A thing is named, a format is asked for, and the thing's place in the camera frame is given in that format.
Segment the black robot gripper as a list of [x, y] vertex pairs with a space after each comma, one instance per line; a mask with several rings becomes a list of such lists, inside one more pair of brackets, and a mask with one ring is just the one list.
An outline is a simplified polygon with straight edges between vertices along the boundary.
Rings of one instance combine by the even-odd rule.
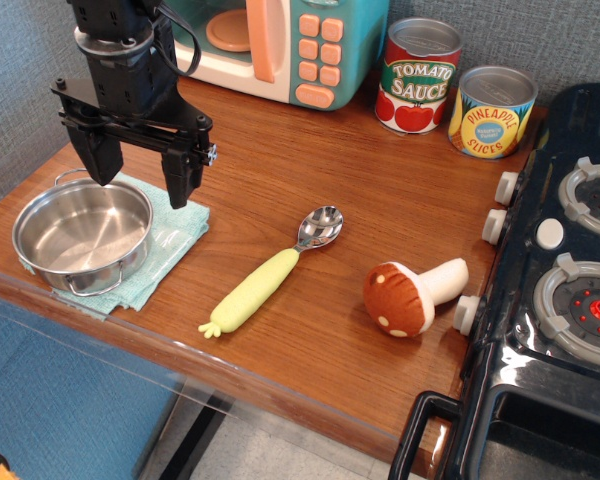
[[89, 79], [60, 77], [51, 89], [61, 121], [90, 177], [108, 185], [123, 167], [120, 143], [162, 154], [170, 205], [186, 206], [204, 165], [217, 158], [210, 117], [178, 91], [178, 75], [153, 57], [133, 66], [90, 61]]

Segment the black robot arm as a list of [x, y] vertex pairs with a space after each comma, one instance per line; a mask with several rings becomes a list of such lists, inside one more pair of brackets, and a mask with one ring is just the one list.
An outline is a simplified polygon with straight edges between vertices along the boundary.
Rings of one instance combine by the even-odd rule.
[[177, 65], [172, 27], [192, 27], [163, 1], [74, 1], [74, 39], [86, 57], [87, 79], [56, 79], [59, 112], [90, 177], [109, 184], [123, 166], [121, 145], [160, 153], [172, 208], [186, 205], [204, 167], [217, 157], [209, 139], [210, 117], [178, 91], [195, 72], [195, 48], [187, 70]]

